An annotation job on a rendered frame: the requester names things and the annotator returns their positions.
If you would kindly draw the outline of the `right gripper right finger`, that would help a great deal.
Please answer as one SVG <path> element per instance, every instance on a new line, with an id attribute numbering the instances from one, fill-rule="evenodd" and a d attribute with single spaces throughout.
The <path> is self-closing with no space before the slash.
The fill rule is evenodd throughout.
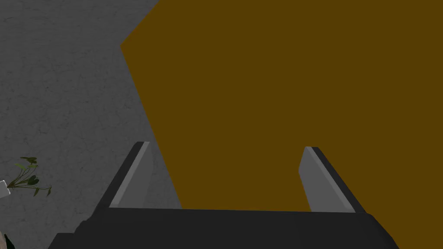
<path id="1" fill-rule="evenodd" d="M 304 147 L 299 176 L 312 212 L 366 212 L 319 147 Z"/>

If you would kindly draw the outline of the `green potted plant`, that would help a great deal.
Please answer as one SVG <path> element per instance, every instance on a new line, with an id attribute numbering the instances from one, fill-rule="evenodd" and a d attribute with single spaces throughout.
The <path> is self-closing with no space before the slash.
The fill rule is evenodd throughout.
<path id="1" fill-rule="evenodd" d="M 20 168 L 20 172 L 10 182 L 5 180 L 0 181 L 0 198 L 10 196 L 12 189 L 32 189 L 33 196 L 37 196 L 41 191 L 47 191 L 46 196 L 49 196 L 52 191 L 52 186 L 39 186 L 40 178 L 35 174 L 35 170 L 39 168 L 36 157 L 22 156 L 20 159 L 25 160 L 26 164 L 15 163 L 14 165 Z"/>

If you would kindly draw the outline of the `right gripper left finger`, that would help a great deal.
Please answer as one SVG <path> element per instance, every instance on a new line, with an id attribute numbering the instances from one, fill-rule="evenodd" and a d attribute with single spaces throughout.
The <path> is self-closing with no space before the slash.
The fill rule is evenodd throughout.
<path id="1" fill-rule="evenodd" d="M 151 144 L 138 141 L 126 156 L 96 209 L 143 208 L 152 173 Z"/>

